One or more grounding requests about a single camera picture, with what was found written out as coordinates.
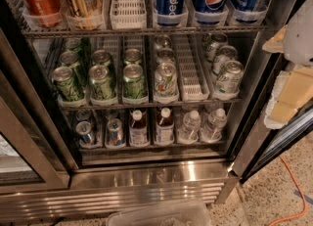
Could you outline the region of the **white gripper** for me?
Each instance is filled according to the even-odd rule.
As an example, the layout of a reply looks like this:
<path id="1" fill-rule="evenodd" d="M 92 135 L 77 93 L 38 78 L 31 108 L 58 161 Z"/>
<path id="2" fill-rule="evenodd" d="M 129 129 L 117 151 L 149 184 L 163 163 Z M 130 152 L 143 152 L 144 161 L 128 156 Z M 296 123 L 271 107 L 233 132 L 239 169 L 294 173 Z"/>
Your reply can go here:
<path id="1" fill-rule="evenodd" d="M 306 67 L 282 70 L 277 76 L 265 110 L 264 124 L 269 129 L 281 129 L 313 98 L 313 0 L 305 0 L 283 26 L 267 40 L 262 49 L 283 53 L 285 58 Z"/>

